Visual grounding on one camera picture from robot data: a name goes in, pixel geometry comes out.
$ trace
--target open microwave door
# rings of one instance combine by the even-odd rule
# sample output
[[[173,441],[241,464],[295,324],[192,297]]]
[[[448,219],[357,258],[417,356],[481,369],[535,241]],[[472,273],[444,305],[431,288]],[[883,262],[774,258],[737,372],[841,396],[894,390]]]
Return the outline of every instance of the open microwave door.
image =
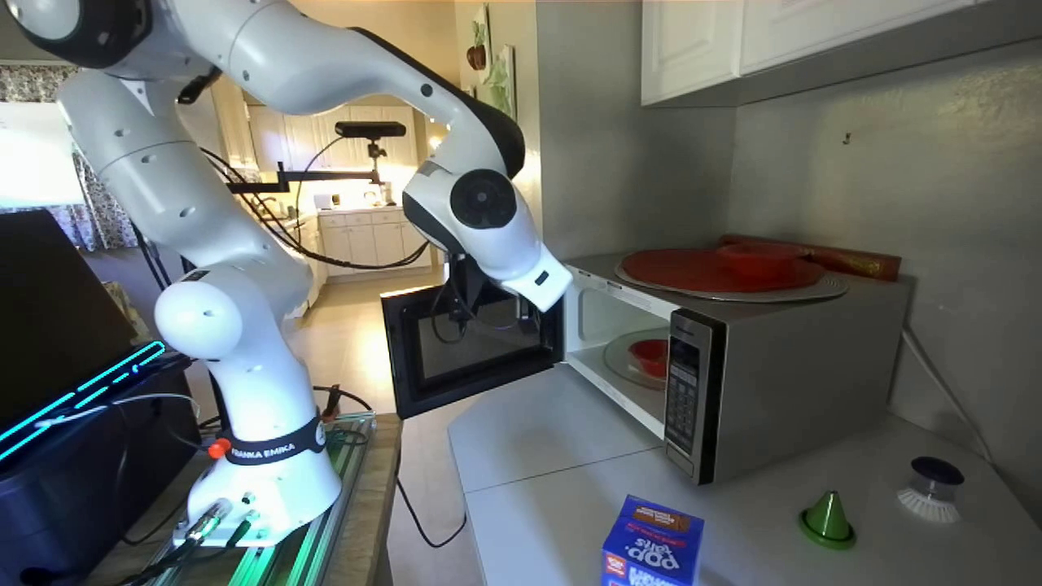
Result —
[[[452,290],[381,296],[395,405],[402,419],[546,370],[564,358],[563,306],[541,313],[491,285],[466,325]]]

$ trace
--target green funnel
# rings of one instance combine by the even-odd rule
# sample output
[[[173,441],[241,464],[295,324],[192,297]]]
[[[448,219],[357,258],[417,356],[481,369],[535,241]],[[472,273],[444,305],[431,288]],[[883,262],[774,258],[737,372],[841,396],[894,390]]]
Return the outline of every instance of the green funnel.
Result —
[[[811,541],[833,550],[849,550],[858,539],[835,490],[826,492],[814,507],[799,514],[799,529]]]

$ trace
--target tile floor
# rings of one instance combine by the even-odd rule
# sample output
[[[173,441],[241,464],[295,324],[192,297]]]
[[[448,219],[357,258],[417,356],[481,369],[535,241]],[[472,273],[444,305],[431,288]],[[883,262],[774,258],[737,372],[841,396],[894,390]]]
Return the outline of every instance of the tile floor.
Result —
[[[394,392],[379,294],[441,283],[440,273],[380,280],[327,284],[315,308],[287,339],[304,359],[316,385],[340,383],[379,413],[394,411]],[[325,396],[316,400],[324,405]],[[447,426],[469,405],[460,401],[405,421],[399,478],[420,522],[435,542],[458,528],[463,491],[449,450]],[[341,409],[357,409],[349,399]],[[396,494],[388,536],[395,586],[477,586],[483,583],[470,527],[451,543],[432,550],[423,542]]]

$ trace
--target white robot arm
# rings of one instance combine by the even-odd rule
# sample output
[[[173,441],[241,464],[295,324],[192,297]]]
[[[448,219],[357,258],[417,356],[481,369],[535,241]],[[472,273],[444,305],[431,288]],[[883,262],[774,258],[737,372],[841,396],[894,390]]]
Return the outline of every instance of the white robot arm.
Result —
[[[231,423],[231,450],[189,499],[190,521],[213,510],[227,520],[207,545],[247,515],[255,531],[243,545],[276,543],[325,511],[341,483],[306,368],[279,328],[309,271],[199,154],[174,109],[187,87],[219,69],[298,115],[370,94],[405,100],[451,128],[403,190],[406,218],[542,311],[571,283],[510,181],[524,163],[517,125],[368,31],[321,24],[284,0],[6,2],[30,41],[88,68],[58,97],[95,172],[149,240],[199,267],[164,291],[155,317],[174,348],[206,362]]]

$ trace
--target floral curtain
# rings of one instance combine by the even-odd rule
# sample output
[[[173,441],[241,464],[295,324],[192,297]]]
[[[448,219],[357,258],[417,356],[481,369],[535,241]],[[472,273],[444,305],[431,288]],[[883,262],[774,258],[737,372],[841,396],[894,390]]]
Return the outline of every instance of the floral curtain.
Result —
[[[53,102],[58,87],[75,74],[77,68],[61,65],[0,65],[0,102]],[[72,154],[83,190],[83,203],[48,205],[66,236],[76,246],[89,251],[137,246],[130,218],[78,153]],[[21,212],[7,207],[0,213]]]

